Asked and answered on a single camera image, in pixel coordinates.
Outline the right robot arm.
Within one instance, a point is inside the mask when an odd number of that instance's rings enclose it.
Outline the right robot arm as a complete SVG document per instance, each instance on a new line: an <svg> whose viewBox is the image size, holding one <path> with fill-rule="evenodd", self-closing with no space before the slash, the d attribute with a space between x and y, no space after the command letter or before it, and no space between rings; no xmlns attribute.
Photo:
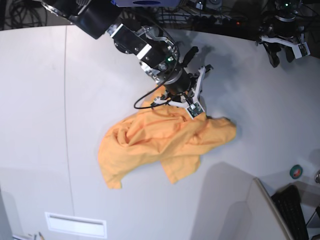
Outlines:
<svg viewBox="0 0 320 240"><path fill-rule="evenodd" d="M125 11L110 0L43 0L41 4L94 39L109 34L120 52L135 55L143 71L165 87L165 97L190 99L199 94L198 75L185 70L199 49L192 47L181 60L178 44L147 16L135 12L124 16Z"/></svg>

